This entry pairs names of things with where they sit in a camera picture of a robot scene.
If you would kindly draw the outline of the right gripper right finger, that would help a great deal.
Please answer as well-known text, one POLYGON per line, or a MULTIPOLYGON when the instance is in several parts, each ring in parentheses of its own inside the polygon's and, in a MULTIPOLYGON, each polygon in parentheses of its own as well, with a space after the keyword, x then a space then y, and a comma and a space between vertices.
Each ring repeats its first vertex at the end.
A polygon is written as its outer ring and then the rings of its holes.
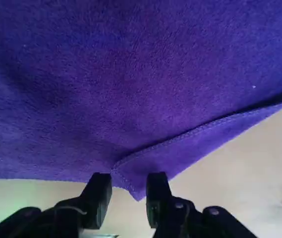
POLYGON ((190 200, 172 194, 166 173, 150 173, 146 181, 146 211, 155 238, 243 238, 245 226, 226 209, 198 211, 190 200))

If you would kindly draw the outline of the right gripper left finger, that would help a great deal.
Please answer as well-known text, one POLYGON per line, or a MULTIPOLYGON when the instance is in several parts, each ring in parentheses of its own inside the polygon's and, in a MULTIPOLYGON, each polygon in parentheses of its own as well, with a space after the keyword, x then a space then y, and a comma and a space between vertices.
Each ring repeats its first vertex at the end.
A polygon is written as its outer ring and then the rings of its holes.
POLYGON ((78 238, 101 228, 112 196, 110 174, 94 173, 78 197, 46 210, 24 207, 0 222, 0 238, 78 238))

